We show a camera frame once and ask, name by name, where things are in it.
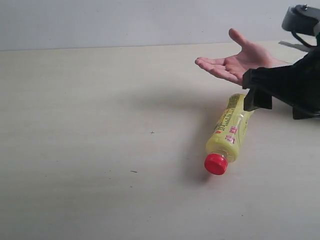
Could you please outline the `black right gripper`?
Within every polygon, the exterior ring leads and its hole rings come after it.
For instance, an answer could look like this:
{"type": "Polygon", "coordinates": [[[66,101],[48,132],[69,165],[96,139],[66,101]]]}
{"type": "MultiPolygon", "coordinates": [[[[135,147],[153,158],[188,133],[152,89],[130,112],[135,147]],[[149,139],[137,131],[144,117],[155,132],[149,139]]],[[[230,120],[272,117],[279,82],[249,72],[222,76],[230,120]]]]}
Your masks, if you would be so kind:
{"type": "Polygon", "coordinates": [[[243,109],[273,108],[273,97],[292,108],[295,120],[320,117],[320,51],[313,49],[298,61],[272,68],[247,70],[242,88],[248,89],[243,109]]]}

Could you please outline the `person's open hand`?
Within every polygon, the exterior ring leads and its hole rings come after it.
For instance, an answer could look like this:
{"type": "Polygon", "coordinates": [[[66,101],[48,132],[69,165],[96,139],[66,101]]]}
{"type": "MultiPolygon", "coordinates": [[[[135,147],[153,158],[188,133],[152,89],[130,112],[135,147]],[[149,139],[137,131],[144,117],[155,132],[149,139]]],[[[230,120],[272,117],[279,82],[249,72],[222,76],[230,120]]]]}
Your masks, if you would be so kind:
{"type": "Polygon", "coordinates": [[[198,67],[218,79],[223,79],[241,86],[243,74],[249,69],[276,68],[290,64],[289,62],[273,57],[264,47],[249,41],[234,28],[229,29],[228,35],[241,47],[239,53],[216,59],[198,57],[194,61],[198,67]]]}

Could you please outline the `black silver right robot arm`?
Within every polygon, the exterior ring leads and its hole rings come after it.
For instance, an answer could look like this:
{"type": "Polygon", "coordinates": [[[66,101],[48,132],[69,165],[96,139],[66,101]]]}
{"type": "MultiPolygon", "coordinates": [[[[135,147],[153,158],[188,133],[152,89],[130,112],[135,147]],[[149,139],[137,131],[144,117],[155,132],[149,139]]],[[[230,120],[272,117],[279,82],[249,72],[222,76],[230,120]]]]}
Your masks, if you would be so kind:
{"type": "Polygon", "coordinates": [[[295,120],[320,116],[320,46],[310,45],[299,34],[320,39],[320,10],[307,4],[288,8],[281,27],[309,52],[292,65],[249,69],[242,77],[243,89],[248,89],[243,109],[272,109],[272,98],[292,107],[295,120]]]}

